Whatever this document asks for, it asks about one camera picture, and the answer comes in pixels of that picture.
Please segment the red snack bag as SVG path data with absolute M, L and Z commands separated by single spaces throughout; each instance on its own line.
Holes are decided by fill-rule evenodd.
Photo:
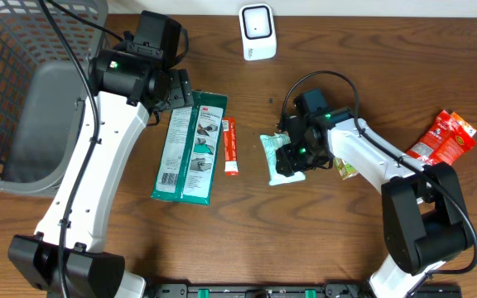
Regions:
M 451 165 L 475 145 L 477 130 L 458 113 L 441 111 L 431 127 L 407 150 L 407 154 L 428 165 Z

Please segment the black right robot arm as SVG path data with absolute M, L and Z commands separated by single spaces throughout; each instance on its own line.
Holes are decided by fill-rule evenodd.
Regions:
M 290 141 L 276 151 L 276 171 L 286 177 L 347 161 L 382 196 L 388 256 L 359 290 L 361 297 L 413 297 L 446 262 L 477 249 L 455 170 L 429 166 L 401 153 L 350 108 L 332 109 L 313 89 L 294 101 L 297 114 L 282 115 Z

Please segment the red chocolate bar wrapper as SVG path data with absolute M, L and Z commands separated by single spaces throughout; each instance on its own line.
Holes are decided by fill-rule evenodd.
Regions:
M 226 175 L 238 175 L 235 120 L 233 118 L 223 118 L 222 125 L 224 134 L 224 173 Z

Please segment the green tea drink carton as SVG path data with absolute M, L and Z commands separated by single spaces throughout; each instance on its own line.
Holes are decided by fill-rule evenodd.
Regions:
M 348 162 L 343 159 L 335 158 L 334 159 L 335 167 L 340 175 L 342 180 L 346 180 L 352 177 L 355 177 L 359 174 L 359 172 L 352 167 Z

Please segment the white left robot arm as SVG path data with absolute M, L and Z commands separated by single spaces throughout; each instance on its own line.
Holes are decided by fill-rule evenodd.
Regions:
M 134 144 L 161 112 L 190 106 L 179 68 L 189 42 L 169 16 L 144 11 L 137 30 L 82 70 L 88 102 L 78 140 L 50 208 L 30 235 L 8 249 L 14 267 L 51 297 L 141 297 L 146 280 L 105 251 L 108 221 Z

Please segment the mint wet wipes pack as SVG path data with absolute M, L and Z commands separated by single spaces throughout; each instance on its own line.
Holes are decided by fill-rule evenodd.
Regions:
M 268 184 L 270 186 L 289 184 L 294 182 L 303 181 L 306 179 L 306 176 L 303 172 L 297 172 L 296 174 L 286 177 L 282 174 L 279 174 L 276 169 L 277 158 L 276 150 L 281 148 L 283 145 L 290 143 L 290 137 L 286 134 L 275 133 L 272 136 L 260 135 L 260 141 L 263 145 L 265 151 L 267 165 L 269 169 L 270 181 Z

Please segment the green white 3M package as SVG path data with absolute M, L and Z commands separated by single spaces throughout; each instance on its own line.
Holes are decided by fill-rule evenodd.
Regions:
M 228 97 L 195 91 L 194 104 L 171 112 L 153 199 L 210 204 Z

